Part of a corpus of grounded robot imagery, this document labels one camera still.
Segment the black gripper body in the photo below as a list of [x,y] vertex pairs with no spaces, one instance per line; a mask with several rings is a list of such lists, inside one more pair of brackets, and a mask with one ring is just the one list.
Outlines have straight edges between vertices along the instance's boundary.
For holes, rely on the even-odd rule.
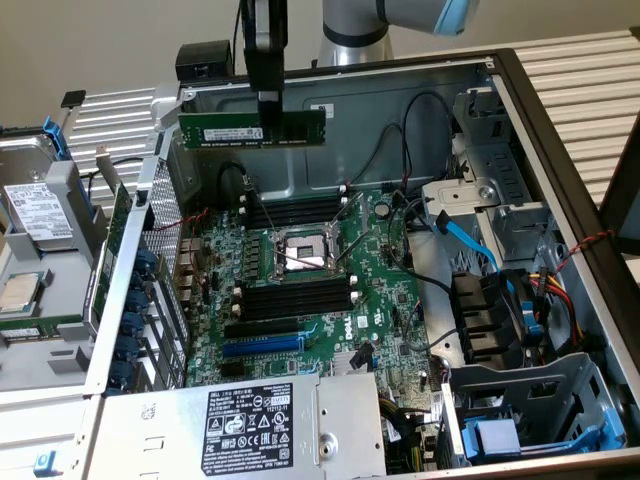
[[281,92],[284,50],[288,44],[288,7],[281,0],[242,2],[244,59],[251,88]]

